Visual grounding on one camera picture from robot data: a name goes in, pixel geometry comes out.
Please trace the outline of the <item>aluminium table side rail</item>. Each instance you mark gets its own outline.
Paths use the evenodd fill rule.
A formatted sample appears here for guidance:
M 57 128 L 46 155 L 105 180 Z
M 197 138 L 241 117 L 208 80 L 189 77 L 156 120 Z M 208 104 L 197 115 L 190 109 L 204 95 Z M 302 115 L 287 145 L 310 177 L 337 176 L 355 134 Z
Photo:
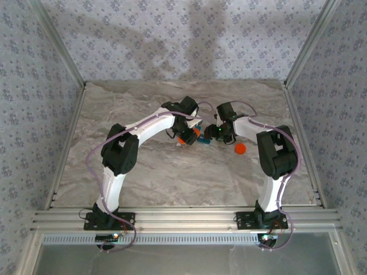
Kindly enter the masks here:
M 292 117 L 296 134 L 299 140 L 300 150 L 303 155 L 303 162 L 307 168 L 307 172 L 310 176 L 311 186 L 314 190 L 314 193 L 317 194 L 316 202 L 317 205 L 327 209 L 329 206 L 327 205 L 326 197 L 323 192 L 322 184 L 318 175 L 318 171 L 316 169 L 316 165 L 309 147 L 309 143 L 307 142 L 306 133 L 303 129 L 303 125 L 293 98 L 292 93 L 287 88 L 286 84 L 283 85 L 283 92 L 286 98 L 286 102 L 288 104 L 290 115 Z
M 32 130 L 31 168 L 33 195 L 30 205 L 34 210 L 46 209 L 60 183 L 64 162 L 69 150 L 69 139 L 75 131 L 84 89 L 69 90 L 69 98 L 59 98 L 40 106 L 39 124 Z

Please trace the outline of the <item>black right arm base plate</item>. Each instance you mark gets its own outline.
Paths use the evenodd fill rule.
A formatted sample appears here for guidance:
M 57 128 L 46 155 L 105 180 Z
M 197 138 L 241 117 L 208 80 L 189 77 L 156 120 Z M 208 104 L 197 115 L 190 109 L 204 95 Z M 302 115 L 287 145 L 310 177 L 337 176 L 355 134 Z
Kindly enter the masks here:
M 287 218 L 284 214 L 273 211 L 271 213 L 253 212 L 237 212 L 234 221 L 238 230 L 245 229 L 288 229 Z

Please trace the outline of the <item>aluminium corner post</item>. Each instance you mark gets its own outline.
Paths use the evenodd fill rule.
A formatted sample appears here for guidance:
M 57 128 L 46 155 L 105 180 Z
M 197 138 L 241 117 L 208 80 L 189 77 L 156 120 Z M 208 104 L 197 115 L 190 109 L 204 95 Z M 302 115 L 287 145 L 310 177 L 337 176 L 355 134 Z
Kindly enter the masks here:
M 41 26 L 45 30 L 47 36 L 51 40 L 55 50 L 62 59 L 63 63 L 67 67 L 69 73 L 80 87 L 85 87 L 85 81 L 82 78 L 76 64 L 74 63 L 71 55 L 68 52 L 66 45 L 64 44 L 60 34 L 57 31 L 51 17 L 49 16 L 45 6 L 41 0 L 27 0 L 30 7 L 37 16 Z
M 341 1 L 342 0 L 325 0 L 297 58 L 284 80 L 284 86 L 287 89 L 290 89 L 294 85 Z

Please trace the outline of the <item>orange pill bottle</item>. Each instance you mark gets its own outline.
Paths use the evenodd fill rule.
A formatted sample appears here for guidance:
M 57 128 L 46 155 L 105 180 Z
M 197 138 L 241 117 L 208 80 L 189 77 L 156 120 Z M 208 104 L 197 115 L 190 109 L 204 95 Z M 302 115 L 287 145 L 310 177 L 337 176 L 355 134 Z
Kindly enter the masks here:
M 191 132 L 192 133 L 192 129 L 197 129 L 197 128 L 189 128 L 189 129 L 187 129 L 186 131 L 184 131 L 184 132 Z M 181 143 L 181 144 L 183 144 L 183 142 L 182 142 L 182 133 L 180 133 L 179 135 L 178 135 L 178 141 Z

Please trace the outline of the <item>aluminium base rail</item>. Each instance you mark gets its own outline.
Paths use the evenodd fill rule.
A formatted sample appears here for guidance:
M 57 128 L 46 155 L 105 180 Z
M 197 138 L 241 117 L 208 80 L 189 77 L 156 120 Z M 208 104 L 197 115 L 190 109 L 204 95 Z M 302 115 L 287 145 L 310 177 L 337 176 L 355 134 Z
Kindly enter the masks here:
M 295 232 L 330 232 L 342 229 L 337 210 L 320 206 L 290 206 L 283 209 L 292 219 Z M 252 212 L 245 206 L 147 206 L 126 207 L 122 212 L 135 213 L 139 233 L 234 233 L 235 214 Z M 83 230 L 84 221 L 76 208 L 37 211 L 31 230 L 43 233 L 74 233 Z

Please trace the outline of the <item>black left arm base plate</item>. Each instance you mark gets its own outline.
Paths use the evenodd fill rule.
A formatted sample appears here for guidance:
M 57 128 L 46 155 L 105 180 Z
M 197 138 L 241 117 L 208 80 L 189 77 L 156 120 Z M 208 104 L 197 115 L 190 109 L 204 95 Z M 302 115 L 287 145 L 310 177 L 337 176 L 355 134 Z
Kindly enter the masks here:
M 116 219 L 107 213 L 104 213 L 101 217 L 97 214 L 90 212 L 86 214 L 83 229 L 86 231 L 121 231 L 127 230 L 132 231 L 133 228 L 127 222 L 121 221 L 124 219 L 129 223 L 135 225 L 135 213 L 132 212 L 122 212 L 122 213 L 115 213 L 119 219 Z

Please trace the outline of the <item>grey metal lower panel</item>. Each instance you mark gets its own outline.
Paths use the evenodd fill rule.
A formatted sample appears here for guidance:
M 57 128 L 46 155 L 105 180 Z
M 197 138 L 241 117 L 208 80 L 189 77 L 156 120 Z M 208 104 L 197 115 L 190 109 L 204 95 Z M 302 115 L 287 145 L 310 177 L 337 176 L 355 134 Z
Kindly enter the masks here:
M 327 234 L 294 234 L 280 250 L 245 245 L 45 245 L 35 275 L 341 275 Z

